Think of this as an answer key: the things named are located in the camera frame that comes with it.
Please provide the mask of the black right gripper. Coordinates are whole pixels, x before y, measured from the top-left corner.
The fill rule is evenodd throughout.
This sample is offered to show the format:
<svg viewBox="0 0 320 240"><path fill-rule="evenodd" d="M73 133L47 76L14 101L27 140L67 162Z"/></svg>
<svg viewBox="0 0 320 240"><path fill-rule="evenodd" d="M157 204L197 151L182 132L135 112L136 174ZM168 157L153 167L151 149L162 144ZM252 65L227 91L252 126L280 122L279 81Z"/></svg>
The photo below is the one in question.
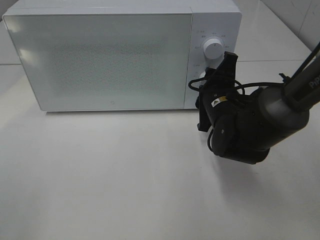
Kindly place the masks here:
<svg viewBox="0 0 320 240"><path fill-rule="evenodd" d="M225 51L223 60L217 67L217 74L215 69L207 67L205 69L206 83L204 85L195 87L194 90L198 93L195 106L199 111L199 122L197 129L201 132L207 132L209 128L214 128L220 118L223 116L234 116L237 108L231 101L228 100L227 95L239 92L235 89L239 84L236 81L236 65L238 55Z"/></svg>

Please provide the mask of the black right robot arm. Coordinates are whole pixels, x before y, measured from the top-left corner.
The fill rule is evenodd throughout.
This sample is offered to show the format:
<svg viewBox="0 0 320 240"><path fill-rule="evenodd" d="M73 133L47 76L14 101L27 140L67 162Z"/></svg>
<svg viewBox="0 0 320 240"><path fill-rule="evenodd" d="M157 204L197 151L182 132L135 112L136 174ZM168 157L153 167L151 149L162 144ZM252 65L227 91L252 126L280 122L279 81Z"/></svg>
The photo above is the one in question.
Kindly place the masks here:
<svg viewBox="0 0 320 240"><path fill-rule="evenodd" d="M226 52L221 64L198 80L197 128L208 133L207 146L216 156L254 165L309 122L310 109L320 101L320 60L308 58L281 83L241 84L237 59Z"/></svg>

